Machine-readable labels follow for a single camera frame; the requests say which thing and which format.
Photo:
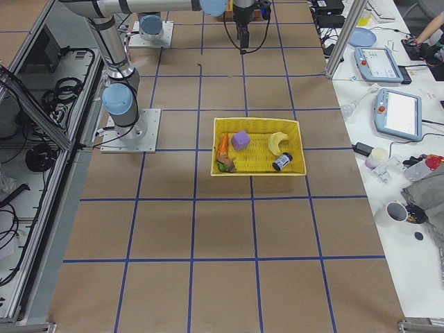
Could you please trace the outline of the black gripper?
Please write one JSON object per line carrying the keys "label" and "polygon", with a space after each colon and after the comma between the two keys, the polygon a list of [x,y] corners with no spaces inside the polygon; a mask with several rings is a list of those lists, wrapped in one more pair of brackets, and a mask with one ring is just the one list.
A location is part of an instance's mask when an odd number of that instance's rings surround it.
{"label": "black gripper", "polygon": [[249,48],[250,33],[248,24],[253,20],[255,11],[255,0],[233,0],[232,16],[237,25],[237,39],[241,53],[247,52]]}

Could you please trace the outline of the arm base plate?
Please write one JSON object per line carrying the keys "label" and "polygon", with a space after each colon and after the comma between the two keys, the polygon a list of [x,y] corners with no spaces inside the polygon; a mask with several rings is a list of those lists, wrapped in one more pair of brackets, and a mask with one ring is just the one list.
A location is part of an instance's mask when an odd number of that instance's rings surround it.
{"label": "arm base plate", "polygon": [[104,144],[99,146],[104,153],[154,153],[157,148],[158,130],[161,109],[139,109],[139,120],[133,129],[116,127],[106,131],[103,136]]}
{"label": "arm base plate", "polygon": [[160,34],[149,35],[139,28],[139,22],[136,21],[133,25],[133,30],[130,32],[127,45],[133,49],[140,48],[170,48],[173,36],[173,22],[163,21],[162,30]]}

